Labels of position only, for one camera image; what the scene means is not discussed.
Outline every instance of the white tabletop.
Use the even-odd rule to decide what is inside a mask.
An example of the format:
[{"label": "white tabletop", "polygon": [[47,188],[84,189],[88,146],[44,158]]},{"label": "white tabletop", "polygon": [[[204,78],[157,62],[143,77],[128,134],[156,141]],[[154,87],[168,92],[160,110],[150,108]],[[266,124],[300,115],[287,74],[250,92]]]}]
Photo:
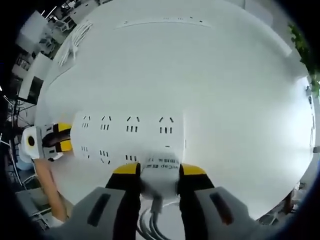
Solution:
[{"label": "white tabletop", "polygon": [[[162,22],[117,28],[165,17],[208,27]],[[286,58],[291,49],[271,28],[244,9],[209,0],[117,0],[86,19],[93,27],[75,65],[43,90],[36,118],[40,109],[50,121],[70,123],[83,109],[181,111],[184,162],[204,168],[254,219],[293,189],[312,159],[313,110],[307,80],[294,78]],[[110,177],[72,155],[52,171],[73,204]]]}]

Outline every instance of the person's arm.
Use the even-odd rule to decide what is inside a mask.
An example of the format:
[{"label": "person's arm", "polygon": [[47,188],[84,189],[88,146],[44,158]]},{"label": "person's arm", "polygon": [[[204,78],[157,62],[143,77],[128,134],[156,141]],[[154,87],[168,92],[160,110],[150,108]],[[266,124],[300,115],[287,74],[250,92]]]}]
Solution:
[{"label": "person's arm", "polygon": [[52,216],[62,222],[65,222],[68,218],[67,210],[52,176],[50,162],[46,159],[35,159],[34,165],[38,180],[43,188],[44,193],[48,197]]}]

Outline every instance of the green plant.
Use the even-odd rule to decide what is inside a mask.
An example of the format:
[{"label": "green plant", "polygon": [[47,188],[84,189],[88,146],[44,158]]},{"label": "green plant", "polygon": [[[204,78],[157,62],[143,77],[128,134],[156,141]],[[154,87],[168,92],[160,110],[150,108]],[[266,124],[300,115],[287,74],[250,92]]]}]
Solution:
[{"label": "green plant", "polygon": [[301,34],[297,26],[289,24],[289,28],[290,28],[291,34],[293,35],[293,37],[291,38],[291,41],[294,43],[295,48],[297,49],[297,51],[301,56],[300,62],[302,62],[305,65],[311,77],[311,82],[310,82],[311,90],[313,93],[319,96],[320,83],[319,83],[319,79],[317,79],[317,73],[320,72],[320,69],[313,58],[311,50],[304,36]]}]

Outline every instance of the white table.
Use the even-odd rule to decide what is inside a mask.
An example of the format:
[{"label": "white table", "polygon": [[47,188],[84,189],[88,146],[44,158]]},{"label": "white table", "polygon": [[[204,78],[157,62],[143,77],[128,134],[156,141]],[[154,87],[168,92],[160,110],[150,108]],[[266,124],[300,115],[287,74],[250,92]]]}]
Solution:
[{"label": "white table", "polygon": [[[116,29],[125,21],[164,17],[211,27],[149,23]],[[117,0],[85,19],[94,25],[75,65],[40,94],[45,107],[39,106],[38,118],[41,109],[48,120],[69,123],[82,109],[181,111],[184,162],[204,168],[254,219],[293,189],[312,159],[313,110],[308,82],[294,78],[291,49],[271,28],[238,6],[209,0]],[[52,170],[73,204],[110,177],[72,155]]]}]

